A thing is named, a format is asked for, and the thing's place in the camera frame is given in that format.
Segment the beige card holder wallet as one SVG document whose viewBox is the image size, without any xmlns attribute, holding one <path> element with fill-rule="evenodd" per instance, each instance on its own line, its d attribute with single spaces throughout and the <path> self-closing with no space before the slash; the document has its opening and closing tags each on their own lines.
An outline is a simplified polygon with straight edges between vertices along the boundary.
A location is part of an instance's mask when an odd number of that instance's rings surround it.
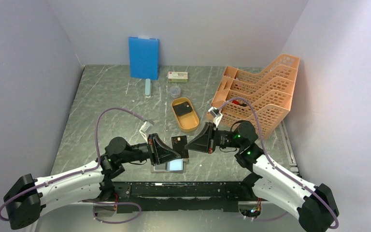
<svg viewBox="0 0 371 232">
<path fill-rule="evenodd" d="M 184 173 L 186 171 L 186 165 L 189 159 L 176 159 L 166 163 L 166 171 L 155 171 L 154 167 L 151 167 L 151 173 Z"/>
</svg>

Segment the yellow oval tray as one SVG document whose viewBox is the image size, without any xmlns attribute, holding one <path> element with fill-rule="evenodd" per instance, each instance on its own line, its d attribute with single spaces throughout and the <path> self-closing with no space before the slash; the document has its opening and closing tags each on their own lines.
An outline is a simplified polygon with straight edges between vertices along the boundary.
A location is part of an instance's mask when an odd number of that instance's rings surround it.
<svg viewBox="0 0 371 232">
<path fill-rule="evenodd" d="M 191 106 L 193 108 L 193 111 L 191 113 L 188 113 L 188 114 L 184 115 L 184 116 L 177 117 L 174 113 L 173 106 L 177 105 L 177 104 L 180 104 L 182 102 L 185 102 L 185 101 L 189 102 L 191 104 Z M 190 99 L 185 98 L 185 97 L 180 97 L 180 98 L 174 99 L 171 103 L 171 108 L 172 108 L 174 117 L 175 117 L 175 119 L 177 121 L 177 124 L 178 124 L 181 131 L 191 132 L 191 131 L 194 131 L 198 128 L 198 126 L 200 124 L 200 119 L 197 116 L 197 113 L 196 113 Z"/>
</svg>

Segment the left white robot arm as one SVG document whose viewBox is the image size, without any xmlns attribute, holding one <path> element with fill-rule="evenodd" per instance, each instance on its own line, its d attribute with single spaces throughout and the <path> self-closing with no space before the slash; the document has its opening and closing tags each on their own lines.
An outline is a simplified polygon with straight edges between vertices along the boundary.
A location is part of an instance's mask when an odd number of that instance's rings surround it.
<svg viewBox="0 0 371 232">
<path fill-rule="evenodd" d="M 156 133 L 137 145 L 115 137 L 100 158 L 82 167 L 47 177 L 20 177 L 4 196 L 10 227 L 22 229 L 45 213 L 74 202 L 110 200 L 115 196 L 113 179 L 124 172 L 124 163 L 150 160 L 155 166 L 175 159 L 181 159 L 181 154 L 164 144 Z"/>
</svg>

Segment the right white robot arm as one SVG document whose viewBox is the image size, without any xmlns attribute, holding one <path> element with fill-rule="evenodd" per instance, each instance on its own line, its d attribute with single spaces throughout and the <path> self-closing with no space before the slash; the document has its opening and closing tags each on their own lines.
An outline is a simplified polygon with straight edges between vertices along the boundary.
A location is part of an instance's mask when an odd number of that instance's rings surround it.
<svg viewBox="0 0 371 232">
<path fill-rule="evenodd" d="M 250 122 L 237 124 L 230 131 L 207 122 L 185 149 L 209 154 L 217 147 L 237 149 L 237 163 L 250 172 L 242 181 L 245 199 L 257 197 L 275 204 L 295 217 L 307 232 L 325 232 L 338 226 L 339 210 L 331 189 L 325 184 L 316 186 L 278 164 L 256 144 L 258 135 Z"/>
</svg>

